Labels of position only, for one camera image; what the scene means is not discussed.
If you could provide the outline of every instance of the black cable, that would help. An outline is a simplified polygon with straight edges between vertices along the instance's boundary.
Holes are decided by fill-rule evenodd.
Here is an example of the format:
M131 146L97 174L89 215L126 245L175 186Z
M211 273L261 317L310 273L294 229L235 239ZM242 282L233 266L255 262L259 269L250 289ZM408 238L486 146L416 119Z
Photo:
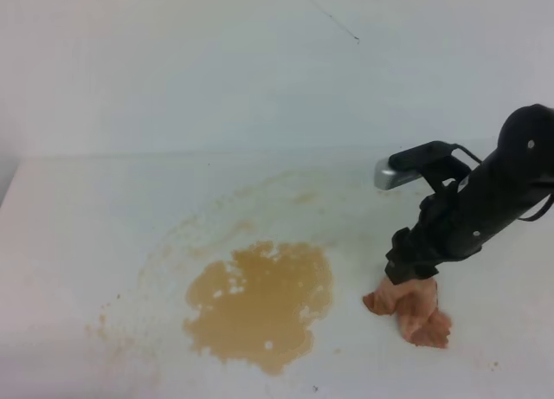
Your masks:
M554 194L550 194L548 196L548 200L546 200L546 203L544 203L543 207L541 207L537 213L525 218L520 217L519 220L522 220L524 222L534 222L540 219L542 216L544 216L546 212L550 210L550 208L552 207L552 204L554 204Z
M452 144L455 150L464 151L473 161L475 161L477 164L481 164L483 161L477 157L475 154L473 154L468 148L466 148L464 145L460 144Z
M473 154L468 148L466 148L463 145L460 144L452 144L455 150L464 151L473 161L475 161L477 164L482 164L483 161L477 157L475 154ZM552 183L537 183L536 186L538 187L545 187L545 188L551 188ZM551 209L552 205L554 205L554 194L550 194L548 197L548 200L544 203L543 207L541 207L537 213L535 213L532 216L529 217L520 217L519 220L523 222L535 222L536 220L540 219L542 216L546 214L548 210Z

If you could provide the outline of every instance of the table surface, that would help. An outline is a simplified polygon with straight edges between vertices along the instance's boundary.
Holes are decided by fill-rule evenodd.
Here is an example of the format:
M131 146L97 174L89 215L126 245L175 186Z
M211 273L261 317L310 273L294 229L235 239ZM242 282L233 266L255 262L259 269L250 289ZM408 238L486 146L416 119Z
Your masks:
M440 267L445 351L405 343L393 318L364 308L390 237L429 193L423 181L374 189L385 151L23 162L0 209L2 397L552 397L552 216ZM200 314L190 284L257 241L321 248L332 272L311 346L281 372L193 351L184 331ZM274 302L241 314L252 334Z

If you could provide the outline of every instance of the wet stain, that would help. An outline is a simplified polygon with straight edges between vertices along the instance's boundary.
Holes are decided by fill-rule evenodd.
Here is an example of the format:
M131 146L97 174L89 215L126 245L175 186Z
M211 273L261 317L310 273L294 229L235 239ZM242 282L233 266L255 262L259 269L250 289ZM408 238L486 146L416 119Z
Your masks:
M206 246L201 246L199 248L189 248L188 255L192 259L206 259L212 252L221 248L225 243L236 238L238 235L250 235L254 233L255 230L256 227L253 222L251 222L250 220L240 220L239 222L235 223L235 225L233 225L229 232L227 232L224 236L214 241L213 243L210 243Z
M312 191L310 193L303 193L303 194L300 194L299 196L296 196L293 199L293 203L308 204L308 203L312 203L316 198L318 198L318 193L316 193L315 191Z
M269 375L312 349L309 325L332 302L332 273L323 250L308 243L257 242L208 265L186 300L199 316L183 322L191 349L208 348L223 363L243 359Z

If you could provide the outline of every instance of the white background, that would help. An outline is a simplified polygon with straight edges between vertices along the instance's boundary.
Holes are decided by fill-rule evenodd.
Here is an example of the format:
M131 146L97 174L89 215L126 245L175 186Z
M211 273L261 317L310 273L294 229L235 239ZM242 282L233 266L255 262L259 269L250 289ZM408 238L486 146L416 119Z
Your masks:
M0 190L29 156L489 138L552 104L553 23L551 0L0 0Z

